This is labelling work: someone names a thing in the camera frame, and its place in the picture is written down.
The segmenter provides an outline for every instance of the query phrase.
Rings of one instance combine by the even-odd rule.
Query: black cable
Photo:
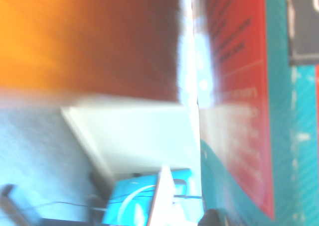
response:
[[[128,195],[130,195],[130,194],[121,195],[121,196],[112,198],[112,199],[110,199],[110,200],[114,200],[114,199],[117,199],[117,198],[120,198],[120,197],[124,197],[124,196],[128,196]],[[148,197],[148,198],[152,198],[153,196],[136,195],[136,197]],[[202,196],[174,195],[174,198],[202,199]],[[122,203],[122,201],[110,202],[110,203],[108,203],[108,205],[109,205],[109,204],[118,204],[118,203]],[[50,202],[50,203],[46,203],[46,204],[41,204],[41,205],[33,206],[33,207],[31,207],[31,208],[19,210],[19,211],[16,212],[16,213],[9,214],[9,215],[7,215],[7,216],[5,216],[5,217],[1,217],[0,220],[9,219],[9,218],[11,218],[11,217],[13,217],[13,216],[18,216],[18,215],[22,214],[23,212],[27,212],[27,211],[30,211],[30,210],[42,208],[42,207],[49,206],[49,205],[55,205],[55,204],[67,204],[67,205],[73,205],[73,206],[79,206],[79,207],[86,207],[86,208],[89,208],[89,209],[91,209],[91,210],[98,210],[98,211],[106,211],[106,210],[107,210],[106,208],[92,207],[92,206],[89,206],[89,205],[80,205],[80,204],[74,204],[74,203],[68,203],[68,202],[62,202],[62,201],[54,201],[54,202]]]
[[[145,191],[143,191],[143,193],[145,193],[145,192],[154,192],[154,190],[145,190]],[[111,198],[111,199],[109,199],[109,200],[114,200],[114,199],[118,199],[118,198],[121,198],[121,197],[124,197],[124,196],[129,196],[130,194],[127,194],[127,195],[120,195],[120,196],[116,196],[116,197],[114,197],[114,198]]]
[[[119,202],[111,202],[110,204],[116,204],[116,203],[122,203],[122,202],[121,201],[119,201]],[[54,202],[50,202],[50,203],[46,203],[46,204],[33,206],[31,208],[19,210],[16,213],[9,214],[9,215],[7,215],[5,217],[1,217],[0,220],[8,219],[8,218],[11,218],[13,216],[18,216],[18,215],[22,214],[23,212],[27,212],[27,211],[30,211],[30,210],[42,208],[42,207],[49,206],[49,205],[55,205],[55,204],[74,205],[74,206],[86,207],[86,208],[89,208],[89,209],[92,209],[92,210],[99,210],[99,211],[106,211],[107,210],[106,208],[92,207],[92,206],[89,206],[89,205],[80,205],[80,204],[74,204],[74,203],[68,203],[68,202],[54,201]]]

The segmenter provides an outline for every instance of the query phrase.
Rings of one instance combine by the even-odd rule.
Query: red poster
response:
[[[212,89],[199,113],[201,138],[274,218],[265,0],[207,0],[206,9]]]

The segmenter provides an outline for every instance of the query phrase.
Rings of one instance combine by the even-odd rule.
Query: gray carpet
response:
[[[87,204],[86,197],[97,193],[88,178],[92,171],[58,108],[0,109],[0,187],[20,186],[32,205]],[[49,219],[88,220],[87,209],[76,206],[52,205],[37,211]],[[0,225],[14,224],[1,220]]]

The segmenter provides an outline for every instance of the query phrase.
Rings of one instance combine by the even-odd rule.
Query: brown wall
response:
[[[0,88],[176,101],[178,0],[0,0]]]

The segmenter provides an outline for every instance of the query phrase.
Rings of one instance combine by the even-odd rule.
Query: dark sign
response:
[[[290,65],[319,63],[319,0],[287,0]]]

